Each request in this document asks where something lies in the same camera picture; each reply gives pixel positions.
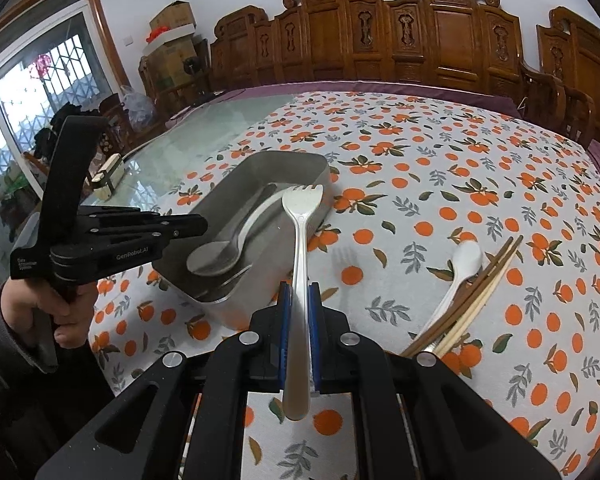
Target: sleeve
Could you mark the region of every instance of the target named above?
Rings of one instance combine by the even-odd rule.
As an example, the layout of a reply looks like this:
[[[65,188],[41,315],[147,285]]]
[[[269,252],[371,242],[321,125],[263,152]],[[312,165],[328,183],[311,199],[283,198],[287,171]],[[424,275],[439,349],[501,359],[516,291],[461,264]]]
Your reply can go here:
[[[28,348],[8,327],[0,308],[0,410],[8,390],[16,387],[24,377],[37,370],[52,373],[58,367],[49,316],[35,310],[34,329],[38,344],[35,348]]]

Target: blue gripper pad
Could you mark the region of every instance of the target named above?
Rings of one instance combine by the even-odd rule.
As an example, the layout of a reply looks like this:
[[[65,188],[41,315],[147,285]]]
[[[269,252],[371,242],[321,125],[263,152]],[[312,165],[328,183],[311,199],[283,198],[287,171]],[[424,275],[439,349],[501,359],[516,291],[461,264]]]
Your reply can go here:
[[[284,289],[284,296],[282,298],[282,334],[280,335],[280,389],[284,389],[285,378],[286,378],[286,350],[289,342],[289,320],[291,316],[291,299],[292,299],[292,288],[287,285]],[[320,342],[318,338],[317,328],[317,311],[322,307],[320,302],[320,289],[317,283],[312,283],[308,286],[308,299],[309,299],[309,342],[311,348],[311,366],[312,373],[314,376],[315,389],[320,388]]]
[[[282,300],[282,328],[280,330],[280,368],[278,378],[280,379],[280,389],[285,387],[286,379],[286,349],[289,344],[289,320],[291,317],[291,297],[292,291],[290,285],[286,285],[283,289]]]
[[[318,309],[322,308],[320,288],[317,283],[309,285],[309,342],[311,344],[311,366],[314,374],[315,391],[320,391],[320,338],[318,336]]]

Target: wooden chopstick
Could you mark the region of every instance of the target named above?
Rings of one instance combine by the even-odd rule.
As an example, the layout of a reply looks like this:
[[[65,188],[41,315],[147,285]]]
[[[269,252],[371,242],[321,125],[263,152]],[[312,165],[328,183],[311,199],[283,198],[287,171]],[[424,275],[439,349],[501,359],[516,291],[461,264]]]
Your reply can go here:
[[[521,241],[522,237],[518,239],[516,246],[518,246]],[[507,254],[512,243],[513,238],[511,237],[490,261],[489,265],[478,275],[474,284],[468,289],[465,289],[460,296],[454,300],[451,307],[433,325],[431,325],[426,332],[420,334],[411,345],[400,354],[401,356],[413,357],[418,352],[424,350],[428,345],[435,342],[443,335],[443,333],[465,313],[471,305],[472,300],[475,300],[488,286],[488,282],[486,281],[487,278],[502,268],[505,263],[504,256]]]
[[[504,260],[498,265],[499,270],[491,274],[491,279],[488,280],[486,286],[482,288],[480,294],[477,297],[474,296],[475,299],[469,302],[469,307],[462,317],[458,319],[456,325],[446,334],[445,338],[440,342],[440,344],[436,346],[436,349],[434,350],[435,355],[442,357],[444,354],[450,351],[456,342],[458,342],[458,340],[462,337],[462,334],[464,334],[469,328],[469,325],[474,322],[474,319],[478,316],[478,314],[480,314],[480,311],[483,309],[484,305],[487,303],[500,283],[500,280],[507,272],[511,261],[516,256],[516,251],[518,250],[521,242],[522,236],[518,237],[516,243],[514,243],[513,247],[507,252]]]

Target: table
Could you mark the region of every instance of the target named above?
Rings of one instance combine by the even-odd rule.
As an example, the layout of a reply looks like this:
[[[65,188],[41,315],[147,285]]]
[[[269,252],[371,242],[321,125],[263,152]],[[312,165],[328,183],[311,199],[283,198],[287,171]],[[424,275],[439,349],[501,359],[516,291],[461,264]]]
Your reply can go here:
[[[310,279],[388,351],[408,346],[444,295],[456,244],[475,239],[495,254],[524,235],[506,280],[443,361],[577,476],[600,447],[600,176],[584,150],[480,108],[310,92],[188,168],[157,209],[189,211],[267,148],[329,161],[336,197],[309,241]],[[150,265],[98,290],[90,341],[116,393],[159,355],[207,352],[233,333],[200,319]],[[348,397],[313,399],[301,422],[284,419],[280,399],[248,398],[243,478],[354,478]]]
[[[192,166],[225,149],[252,124],[293,98],[287,94],[202,105],[168,133],[126,158],[125,176],[106,205],[151,209]],[[92,204],[104,202],[91,195],[84,205]]]

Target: glass table top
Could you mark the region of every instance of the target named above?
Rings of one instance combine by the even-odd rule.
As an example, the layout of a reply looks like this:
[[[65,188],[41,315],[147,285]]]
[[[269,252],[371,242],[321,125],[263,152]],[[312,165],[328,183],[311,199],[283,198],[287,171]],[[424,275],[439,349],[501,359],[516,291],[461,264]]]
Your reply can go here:
[[[125,176],[109,200],[103,202],[91,195],[83,204],[150,210],[188,171],[224,150],[238,135],[293,98],[293,95],[278,95],[200,107],[125,159]]]

